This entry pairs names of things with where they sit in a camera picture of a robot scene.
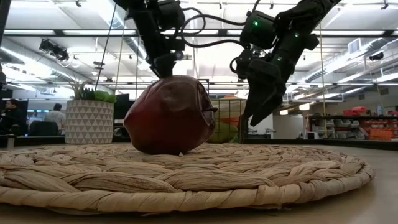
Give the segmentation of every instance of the shirt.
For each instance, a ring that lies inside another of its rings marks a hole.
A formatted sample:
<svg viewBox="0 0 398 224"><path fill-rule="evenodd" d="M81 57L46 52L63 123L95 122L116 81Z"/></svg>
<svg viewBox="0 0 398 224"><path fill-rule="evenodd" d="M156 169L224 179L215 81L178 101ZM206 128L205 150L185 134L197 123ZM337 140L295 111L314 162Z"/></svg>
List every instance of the shirt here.
<svg viewBox="0 0 398 224"><path fill-rule="evenodd" d="M66 117L60 111L50 111L44 118L44 121L55 122L58 125L58 130L62 130L62 125L65 125Z"/></svg>
<svg viewBox="0 0 398 224"><path fill-rule="evenodd" d="M19 125L20 128L24 128L26 125L26 118L20 109L9 109L6 110L5 117L0 122L0 127L3 130L9 131L13 125Z"/></svg>

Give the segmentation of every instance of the potted plant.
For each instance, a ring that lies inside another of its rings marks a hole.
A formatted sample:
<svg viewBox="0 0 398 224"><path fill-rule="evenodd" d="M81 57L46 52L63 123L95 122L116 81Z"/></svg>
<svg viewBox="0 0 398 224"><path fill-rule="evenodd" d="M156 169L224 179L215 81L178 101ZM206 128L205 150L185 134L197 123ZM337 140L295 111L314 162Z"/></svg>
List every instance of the potted plant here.
<svg viewBox="0 0 398 224"><path fill-rule="evenodd" d="M65 142L67 144L109 144L113 136L113 112L116 96L105 91L70 83L75 96L67 103Z"/></svg>

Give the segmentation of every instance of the table surface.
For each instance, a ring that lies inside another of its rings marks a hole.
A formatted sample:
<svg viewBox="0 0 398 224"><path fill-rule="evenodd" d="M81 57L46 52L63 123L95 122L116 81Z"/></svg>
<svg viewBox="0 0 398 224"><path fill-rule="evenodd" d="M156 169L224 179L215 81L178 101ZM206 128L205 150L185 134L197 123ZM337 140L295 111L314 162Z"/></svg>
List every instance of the table surface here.
<svg viewBox="0 0 398 224"><path fill-rule="evenodd" d="M125 223L294 223L351 224L397 223L398 152L348 147L319 146L357 155L376 170L376 178L363 188L318 202L288 206L283 210L210 210L140 216L135 213L70 216L30 207L0 204L0 223L7 224L125 224Z"/></svg>

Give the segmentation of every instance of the ceiling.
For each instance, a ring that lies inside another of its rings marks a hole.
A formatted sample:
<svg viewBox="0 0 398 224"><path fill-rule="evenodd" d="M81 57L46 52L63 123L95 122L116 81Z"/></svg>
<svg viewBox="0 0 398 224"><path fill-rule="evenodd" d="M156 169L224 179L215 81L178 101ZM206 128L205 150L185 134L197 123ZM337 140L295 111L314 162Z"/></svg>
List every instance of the ceiling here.
<svg viewBox="0 0 398 224"><path fill-rule="evenodd" d="M204 14L211 14L225 19L244 22L246 12L253 7L254 0L184 0L181 1L182 8L196 7ZM297 0L273 0L274 7L270 9L269 0L261 1L257 10L262 11L270 16L276 16L279 12L286 11L294 7L299 1ZM75 0L13 0L9 17L7 19L7 29L109 29L109 21L113 13L112 0L86 0L80 1L82 7L77 7ZM383 7L382 0L342 0L322 21L322 29L339 29L339 30L396 30L398 27L398 0L388 0L390 6L381 10ZM194 16L196 13L186 11L186 18ZM116 16L124 17L124 11L118 7ZM189 29L200 29L203 22L199 19L189 25ZM132 20L126 21L127 29L135 29ZM206 29L242 29L242 27L225 24L219 21L208 19L206 21ZM57 62L50 55L44 55L39 50L41 37L14 37L7 36L5 43L13 46L13 51L20 55L25 55L36 61L36 63L46 64L51 69L61 70L63 73L73 73L78 75L81 80L96 80L97 75L94 61L101 61L105 51L104 70L102 71L100 80L106 77L119 77L120 82L151 82L156 80L156 76L151 72L148 64L143 60L138 60L137 55L120 37L110 37L105 50L107 38L100 37L46 37L53 43L61 45L68 49L70 60L67 62ZM196 44L205 44L217 40L231 39L230 37L195 37L193 39ZM394 60L396 58L396 44L393 39L389 39L389 45L383 45L381 49L369 52L362 52L356 57L345 57L340 60L338 65L335 62L333 69L328 60L335 61L336 58L344 55L348 51L348 44L356 38L339 37L339 38L323 38L320 44L313 51L305 50L302 57L297 63L296 72L290 77L289 82L305 82L309 77L313 77L316 71L322 70L322 62L325 72L325 82L338 83L344 78L350 77L359 72L369 70L382 63ZM362 44L377 40L377 37L370 39L362 39ZM236 44L223 44L204 49L195 49L195 51L186 47L184 52L187 55L195 54L195 60L183 60L177 62L174 69L175 75L192 75L196 78L210 79L211 82L236 82L237 76L229 69L229 63L237 57L242 51L242 47ZM384 52L384 59L371 62L368 54ZM394 74L394 65L391 63L385 67L386 74ZM355 83L372 83L373 78L385 75L379 70L372 71L373 76L369 73L360 75L355 79L347 79L346 82ZM385 82L393 82L394 76L386 79ZM51 77L41 77L40 75L32 76L29 74L21 74L21 78L13 78L13 81L38 81ZM322 78L314 77L311 82L322 82ZM131 86L119 86L121 92L131 92ZM319 86L290 86L288 88L287 99L295 99L297 96L304 95L301 98L316 98L319 92ZM327 92L338 93L338 97L342 93L346 93L354 86L346 86L336 88L330 87Z"/></svg>

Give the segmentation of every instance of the person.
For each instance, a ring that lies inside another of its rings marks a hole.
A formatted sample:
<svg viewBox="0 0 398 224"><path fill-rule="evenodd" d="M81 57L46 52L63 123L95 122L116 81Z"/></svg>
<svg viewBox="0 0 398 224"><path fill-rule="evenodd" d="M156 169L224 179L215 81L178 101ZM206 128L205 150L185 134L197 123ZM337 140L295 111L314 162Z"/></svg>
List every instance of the person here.
<svg viewBox="0 0 398 224"><path fill-rule="evenodd" d="M62 105L60 103L56 103L54 106L54 110L50 111L44 118L44 121L55 122L58 125L58 130L62 130L62 126L65 125L66 117L61 112Z"/></svg>
<svg viewBox="0 0 398 224"><path fill-rule="evenodd" d="M5 115L1 116L0 133L23 135L26 126L26 118L23 112L18 108L18 101L8 100L6 103Z"/></svg>

